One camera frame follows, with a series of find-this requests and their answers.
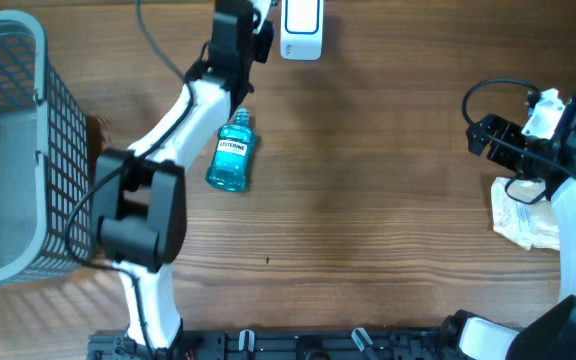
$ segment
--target bottle label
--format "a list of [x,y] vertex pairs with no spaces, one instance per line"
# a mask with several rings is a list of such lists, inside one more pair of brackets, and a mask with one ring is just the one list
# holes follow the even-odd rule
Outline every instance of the bottle label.
[[217,151],[223,151],[231,154],[246,156],[247,150],[248,145],[238,143],[236,141],[219,140],[219,144],[217,144]]

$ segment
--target teal mouthwash bottle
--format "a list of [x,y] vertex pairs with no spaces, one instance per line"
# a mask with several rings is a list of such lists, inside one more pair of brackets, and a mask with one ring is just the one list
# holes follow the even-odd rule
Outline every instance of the teal mouthwash bottle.
[[255,140],[250,128],[250,112],[240,107],[235,111],[232,124],[222,126],[217,133],[217,150],[206,171],[208,184],[221,190],[245,191]]

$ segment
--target gray plastic basket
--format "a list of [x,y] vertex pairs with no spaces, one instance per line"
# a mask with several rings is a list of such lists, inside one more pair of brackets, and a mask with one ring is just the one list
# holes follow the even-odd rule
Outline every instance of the gray plastic basket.
[[[0,12],[0,286],[65,274],[64,222],[88,190],[86,120],[48,60],[39,22]],[[72,232],[76,254],[96,247],[89,207]]]

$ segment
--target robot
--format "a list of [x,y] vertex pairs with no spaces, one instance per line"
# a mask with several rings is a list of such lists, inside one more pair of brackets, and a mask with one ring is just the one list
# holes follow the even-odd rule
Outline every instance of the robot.
[[[109,149],[99,157],[95,185],[73,209],[65,242],[69,244],[77,211],[92,199],[91,231],[113,262],[111,270],[120,272],[130,325],[126,331],[90,336],[88,359],[576,359],[576,95],[564,105],[556,90],[541,92],[515,79],[475,85],[464,97],[462,112],[470,152],[481,155],[489,147],[487,158],[513,170],[515,179],[546,184],[541,197],[552,202],[561,238],[561,288],[552,310],[525,329],[460,310],[440,327],[424,329],[279,334],[183,330],[171,263],[186,232],[185,169],[254,91],[249,74],[253,62],[264,63],[268,57],[274,28],[266,16],[273,5],[271,0],[216,0],[210,42],[185,75],[176,71],[185,83],[178,101],[127,151]],[[144,30],[139,11],[138,21]],[[478,122],[469,117],[471,95],[497,83],[530,89],[531,116],[525,127],[492,114]],[[124,191],[140,187],[150,188],[147,206],[123,198]],[[84,266],[108,270],[72,251],[71,256]]]

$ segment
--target wooden table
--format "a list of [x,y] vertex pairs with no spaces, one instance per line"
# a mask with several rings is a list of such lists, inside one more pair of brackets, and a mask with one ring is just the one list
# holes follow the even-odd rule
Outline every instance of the wooden table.
[[[131,5],[25,10],[106,144],[139,138],[178,97]],[[209,39],[212,5],[143,11],[187,68]],[[490,186],[509,173],[467,152],[459,108],[489,77],[576,92],[576,3],[331,0],[324,24],[320,61],[281,59],[277,39],[254,65],[245,104],[262,142],[250,191],[206,184],[214,141],[188,174],[174,275],[186,328],[431,326],[460,308],[529,324],[556,302],[558,254],[492,231]],[[474,117],[525,120],[524,90],[484,94]],[[81,359],[87,335],[126,325],[112,274],[0,289],[0,359]]]

